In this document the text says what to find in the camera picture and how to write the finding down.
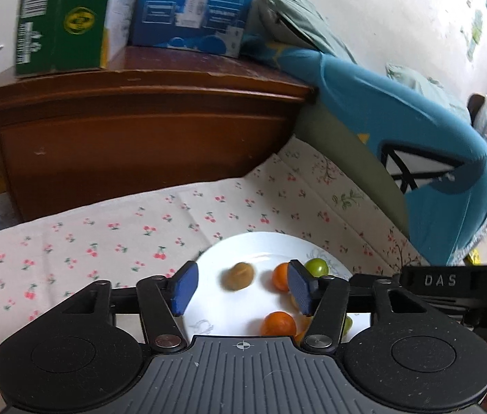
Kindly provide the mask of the dark wooden cabinet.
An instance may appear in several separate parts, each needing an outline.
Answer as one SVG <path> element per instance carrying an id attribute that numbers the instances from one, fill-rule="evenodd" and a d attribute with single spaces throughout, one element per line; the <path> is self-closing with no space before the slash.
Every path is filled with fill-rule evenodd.
<path id="1" fill-rule="evenodd" d="M 255 63 L 128 47 L 104 69 L 0 74 L 0 165 L 24 221 L 238 178 L 292 136 L 313 89 Z"/>

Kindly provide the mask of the green lime fruit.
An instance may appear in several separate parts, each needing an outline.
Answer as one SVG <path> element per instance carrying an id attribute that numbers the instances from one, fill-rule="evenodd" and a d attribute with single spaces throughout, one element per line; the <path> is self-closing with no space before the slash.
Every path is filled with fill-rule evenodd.
<path id="1" fill-rule="evenodd" d="M 350 329 L 352 328 L 352 326 L 353 326 L 353 319 L 351 319 L 348 315 L 346 315 L 344 329 L 342 330 L 342 336 L 347 335 Z"/>

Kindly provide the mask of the orange tangerine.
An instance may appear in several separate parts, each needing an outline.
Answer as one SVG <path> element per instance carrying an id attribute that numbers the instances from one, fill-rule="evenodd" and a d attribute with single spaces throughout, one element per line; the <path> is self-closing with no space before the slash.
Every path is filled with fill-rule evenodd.
<path id="1" fill-rule="evenodd" d="M 275 288 L 280 290 L 282 293 L 287 293 L 289 291 L 287 283 L 287 269 L 288 263 L 281 263 L 271 273 L 272 285 L 274 285 Z"/>

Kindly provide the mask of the blue cardboard box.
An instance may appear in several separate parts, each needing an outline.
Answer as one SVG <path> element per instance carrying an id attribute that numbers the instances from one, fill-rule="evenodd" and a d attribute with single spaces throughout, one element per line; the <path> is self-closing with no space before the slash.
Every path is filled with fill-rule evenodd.
<path id="1" fill-rule="evenodd" d="M 253 0 L 137 0 L 130 41 L 236 58 Z"/>

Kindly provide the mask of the cherry print tablecloth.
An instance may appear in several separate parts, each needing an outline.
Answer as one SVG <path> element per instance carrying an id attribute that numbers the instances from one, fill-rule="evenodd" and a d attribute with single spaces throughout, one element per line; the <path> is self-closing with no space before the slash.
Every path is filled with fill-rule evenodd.
<path id="1" fill-rule="evenodd" d="M 126 287 L 170 275 L 216 242 L 250 232 L 302 238 L 354 273 L 424 264 L 338 166 L 293 138 L 242 178 L 112 199 L 0 231 L 0 342 L 94 280 Z"/>

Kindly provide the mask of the blue patterned cushion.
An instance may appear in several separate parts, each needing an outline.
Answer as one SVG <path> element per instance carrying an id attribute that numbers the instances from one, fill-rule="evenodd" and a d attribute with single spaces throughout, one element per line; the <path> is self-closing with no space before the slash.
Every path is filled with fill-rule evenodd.
<path id="1" fill-rule="evenodd" d="M 487 143 L 470 124 L 396 81 L 318 50 L 249 36 L 242 57 L 317 88 L 321 104 L 404 195 L 413 246 L 452 265 L 487 220 Z"/>

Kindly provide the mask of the white floral plate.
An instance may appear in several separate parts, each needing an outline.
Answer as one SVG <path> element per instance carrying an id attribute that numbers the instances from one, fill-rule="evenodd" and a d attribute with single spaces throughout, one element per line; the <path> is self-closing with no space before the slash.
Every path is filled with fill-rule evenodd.
<path id="1" fill-rule="evenodd" d="M 276 311 L 292 316 L 301 332 L 307 320 L 290 294 L 272 285 L 272 272 L 282 263 L 298 260 L 304 264 L 311 259 L 326 262 L 335 277 L 351 277 L 329 252 L 295 236 L 255 232 L 213 245 L 197 259 L 199 285 L 183 314 L 187 337 L 258 335 L 264 318 Z"/>

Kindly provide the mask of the brown longan fruit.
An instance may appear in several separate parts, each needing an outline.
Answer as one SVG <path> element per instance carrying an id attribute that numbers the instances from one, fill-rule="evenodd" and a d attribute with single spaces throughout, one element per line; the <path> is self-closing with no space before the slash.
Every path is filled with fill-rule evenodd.
<path id="1" fill-rule="evenodd" d="M 229 268 L 224 276 L 224 286 L 227 290 L 242 290 L 248 287 L 255 278 L 255 269 L 249 263 L 240 262 Z"/>

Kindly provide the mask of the green grey pillow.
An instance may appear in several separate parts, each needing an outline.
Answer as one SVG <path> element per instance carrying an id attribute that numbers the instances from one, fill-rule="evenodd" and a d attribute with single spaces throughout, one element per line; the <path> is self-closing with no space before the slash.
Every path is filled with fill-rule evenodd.
<path id="1" fill-rule="evenodd" d="M 258 17 L 268 34 L 281 43 L 318 50 L 350 63 L 357 61 L 310 0 L 258 0 Z M 395 63 L 387 63 L 385 70 L 388 78 L 425 96 L 463 121 L 471 121 L 466 104 L 446 92 L 438 80 Z"/>

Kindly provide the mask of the small green fruit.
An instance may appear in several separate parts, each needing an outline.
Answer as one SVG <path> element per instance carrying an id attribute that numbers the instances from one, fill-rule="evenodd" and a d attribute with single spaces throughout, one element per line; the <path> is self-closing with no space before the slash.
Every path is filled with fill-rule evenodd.
<path id="1" fill-rule="evenodd" d="M 306 262 L 305 268 L 315 278 L 321 278 L 330 274 L 327 262 L 321 258 L 313 258 Z"/>

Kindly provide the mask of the green white cardboard box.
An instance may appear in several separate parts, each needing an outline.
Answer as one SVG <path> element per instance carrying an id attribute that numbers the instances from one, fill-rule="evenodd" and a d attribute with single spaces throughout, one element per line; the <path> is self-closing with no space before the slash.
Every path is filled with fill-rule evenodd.
<path id="1" fill-rule="evenodd" d="M 101 69 L 123 50 L 136 0 L 20 0 L 18 77 Z"/>

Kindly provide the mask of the orange tangerine plate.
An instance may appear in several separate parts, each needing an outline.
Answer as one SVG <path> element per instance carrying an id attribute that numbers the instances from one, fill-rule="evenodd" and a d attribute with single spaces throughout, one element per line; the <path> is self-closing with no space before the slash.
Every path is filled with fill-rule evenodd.
<path id="1" fill-rule="evenodd" d="M 297 335 L 294 336 L 294 339 L 295 342 L 298 345 L 300 345 L 300 343 L 304 339 L 304 335 L 306 334 L 313 318 L 311 316 L 306 316 L 303 313 L 301 313 L 298 303 L 293 295 L 291 295 L 290 297 L 290 302 L 292 306 L 295 308 L 295 310 L 297 310 L 297 320 L 296 320 Z"/>
<path id="2" fill-rule="evenodd" d="M 261 326 L 262 336 L 295 336 L 297 335 L 297 324 L 294 318 L 284 311 L 275 311 L 267 315 Z"/>

